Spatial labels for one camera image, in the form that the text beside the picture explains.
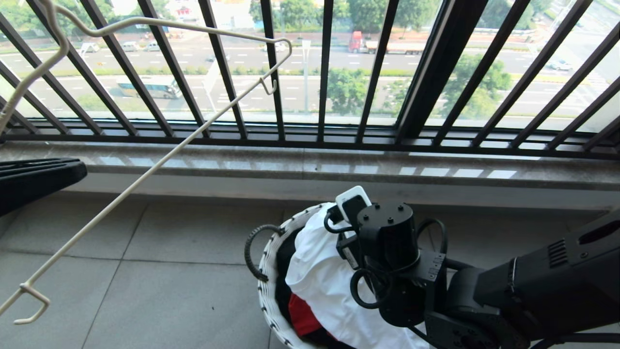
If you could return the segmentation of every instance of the red truck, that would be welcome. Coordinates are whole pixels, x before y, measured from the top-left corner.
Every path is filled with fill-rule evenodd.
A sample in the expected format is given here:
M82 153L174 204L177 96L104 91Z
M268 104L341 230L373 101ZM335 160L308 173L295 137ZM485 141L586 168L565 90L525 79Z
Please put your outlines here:
M351 34L348 50L353 53L366 52L374 54L377 52L377 41L365 41L359 30ZM424 44L417 42L398 42L387 43L386 53L404 53L406 55L419 55L424 51Z

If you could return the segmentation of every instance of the white bus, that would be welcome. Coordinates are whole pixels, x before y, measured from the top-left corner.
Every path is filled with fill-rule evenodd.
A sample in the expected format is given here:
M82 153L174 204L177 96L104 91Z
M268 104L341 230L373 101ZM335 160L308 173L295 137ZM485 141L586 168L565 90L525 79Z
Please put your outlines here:
M146 86L146 89L151 93L153 98L176 99L182 96L181 90L179 90L179 86L174 78L140 76L140 79L142 79L142 83ZM126 76L118 78L117 83L124 95L139 97L138 92Z

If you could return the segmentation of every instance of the white shirt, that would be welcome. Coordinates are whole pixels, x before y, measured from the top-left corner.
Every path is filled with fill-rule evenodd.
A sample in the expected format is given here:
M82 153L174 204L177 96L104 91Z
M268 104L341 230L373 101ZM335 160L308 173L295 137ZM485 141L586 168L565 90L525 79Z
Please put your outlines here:
M383 320L379 309L364 309L353 300L349 289L353 270L336 250L338 235L323 226L327 209L332 206L325 205L310 217L295 238L296 251L286 274L292 292L306 301L316 319L334 338L351 347L428 349L428 344L411 330ZM346 226L341 222L334 228ZM366 302L374 302L363 278L358 292ZM425 332L424 324L417 328Z

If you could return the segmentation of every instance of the laundry basket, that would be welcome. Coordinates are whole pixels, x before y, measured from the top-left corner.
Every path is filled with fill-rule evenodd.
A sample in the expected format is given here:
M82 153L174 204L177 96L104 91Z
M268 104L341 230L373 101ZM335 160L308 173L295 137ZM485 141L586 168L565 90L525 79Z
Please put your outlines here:
M278 339L290 348L322 348L316 344L305 342L301 340L292 326L286 321L286 319L280 313L278 303L275 299L275 280L278 276L278 270L276 266L276 252L291 233L295 230L303 228L310 217L326 204L320 204L312 207L308 207L306 210L295 214L291 219L282 223L281 226L275 225L261 225L254 229L254 231L247 238L244 254L246 258L246 265L252 274L259 280L258 291L260 308L265 316L265 320L269 327L272 328L274 334ZM263 255L260 259L258 269L252 262L250 257L250 247L254 237L261 231L271 230L273 235L267 242Z

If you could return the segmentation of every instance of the tiled floor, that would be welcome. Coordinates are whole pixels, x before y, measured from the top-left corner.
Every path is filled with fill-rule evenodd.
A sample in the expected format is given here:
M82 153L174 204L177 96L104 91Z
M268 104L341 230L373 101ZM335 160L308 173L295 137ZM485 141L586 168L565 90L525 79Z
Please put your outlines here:
M0 302L107 202L52 196L2 217ZM282 349L259 310L242 249L255 226L279 223L296 211L130 199L37 282L36 288L52 299L41 319L11 324L36 311L38 302L29 296L0 317L0 347ZM448 226L453 258L483 268L552 242L568 227L593 218L426 207L418 212L418 221L432 216ZM255 261L267 238L256 240ZM620 332L620 327L606 330Z

